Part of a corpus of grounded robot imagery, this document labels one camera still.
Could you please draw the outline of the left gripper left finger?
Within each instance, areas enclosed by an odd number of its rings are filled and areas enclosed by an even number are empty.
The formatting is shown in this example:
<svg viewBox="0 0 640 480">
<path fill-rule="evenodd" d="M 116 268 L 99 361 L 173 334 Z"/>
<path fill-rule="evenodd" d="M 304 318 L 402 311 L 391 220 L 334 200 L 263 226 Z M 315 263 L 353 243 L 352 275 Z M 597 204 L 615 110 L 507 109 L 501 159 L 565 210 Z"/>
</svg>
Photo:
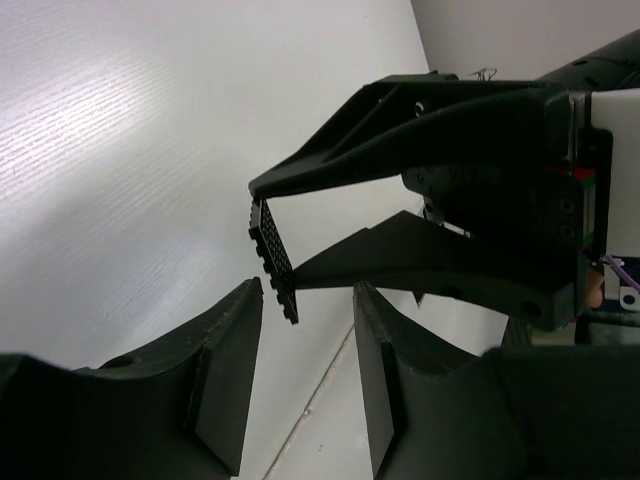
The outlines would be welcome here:
<svg viewBox="0 0 640 480">
<path fill-rule="evenodd" d="M 1 358 L 5 479 L 231 479 L 261 333 L 259 279 L 103 366 Z"/>
</svg>

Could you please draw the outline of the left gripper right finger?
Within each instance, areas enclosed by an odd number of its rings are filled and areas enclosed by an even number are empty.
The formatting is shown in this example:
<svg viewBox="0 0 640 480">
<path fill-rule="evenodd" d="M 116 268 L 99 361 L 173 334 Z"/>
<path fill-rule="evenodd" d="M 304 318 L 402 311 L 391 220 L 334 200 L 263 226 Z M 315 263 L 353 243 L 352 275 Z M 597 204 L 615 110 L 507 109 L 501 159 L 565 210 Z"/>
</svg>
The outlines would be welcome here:
<svg viewBox="0 0 640 480">
<path fill-rule="evenodd" d="M 476 356 L 354 290 L 377 479 L 635 479 L 639 349 L 499 347 Z"/>
</svg>

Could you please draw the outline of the black lego plate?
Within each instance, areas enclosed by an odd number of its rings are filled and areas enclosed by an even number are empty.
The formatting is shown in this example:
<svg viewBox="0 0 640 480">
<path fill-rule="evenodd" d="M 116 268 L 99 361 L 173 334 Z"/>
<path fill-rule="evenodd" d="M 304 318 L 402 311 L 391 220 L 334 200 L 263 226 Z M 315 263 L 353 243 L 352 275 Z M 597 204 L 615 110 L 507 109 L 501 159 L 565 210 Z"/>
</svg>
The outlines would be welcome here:
<svg viewBox="0 0 640 480">
<path fill-rule="evenodd" d="M 291 324 L 298 324 L 293 267 L 266 200 L 252 200 L 248 233 L 256 244 L 256 253 L 262 259 L 284 317 Z"/>
</svg>

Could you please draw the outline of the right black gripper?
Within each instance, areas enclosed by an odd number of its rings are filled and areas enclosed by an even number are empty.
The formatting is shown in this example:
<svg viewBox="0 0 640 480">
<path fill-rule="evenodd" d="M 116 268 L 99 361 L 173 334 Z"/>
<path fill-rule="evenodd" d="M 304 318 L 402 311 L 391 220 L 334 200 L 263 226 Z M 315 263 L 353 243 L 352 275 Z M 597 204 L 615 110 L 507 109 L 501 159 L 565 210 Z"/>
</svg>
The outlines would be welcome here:
<svg viewBox="0 0 640 480">
<path fill-rule="evenodd" d="M 613 135 L 587 126 L 574 166 L 546 167 L 568 152 L 569 120 L 558 84 L 390 76 L 356 92 L 249 190 L 270 199 L 403 173 L 431 221 L 526 253 L 597 260 L 607 249 Z M 297 289 L 366 282 L 450 297 L 543 330 L 583 308 L 572 271 L 407 211 L 330 246 L 293 278 Z"/>
</svg>

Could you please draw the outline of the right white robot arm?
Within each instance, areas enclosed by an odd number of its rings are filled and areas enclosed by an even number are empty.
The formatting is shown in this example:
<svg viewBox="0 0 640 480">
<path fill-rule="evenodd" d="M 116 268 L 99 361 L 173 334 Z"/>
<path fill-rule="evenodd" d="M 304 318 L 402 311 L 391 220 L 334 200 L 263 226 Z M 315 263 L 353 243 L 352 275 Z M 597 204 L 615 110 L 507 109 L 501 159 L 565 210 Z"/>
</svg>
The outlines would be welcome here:
<svg viewBox="0 0 640 480">
<path fill-rule="evenodd" d="M 613 242 L 605 92 L 639 84 L 630 33 L 538 79 L 429 72 L 363 86 L 293 155 L 250 182 L 250 237 L 285 317 L 303 289 L 455 298 L 553 331 L 585 308 L 586 269 Z M 425 202 L 293 266 L 272 198 L 400 177 Z"/>
</svg>

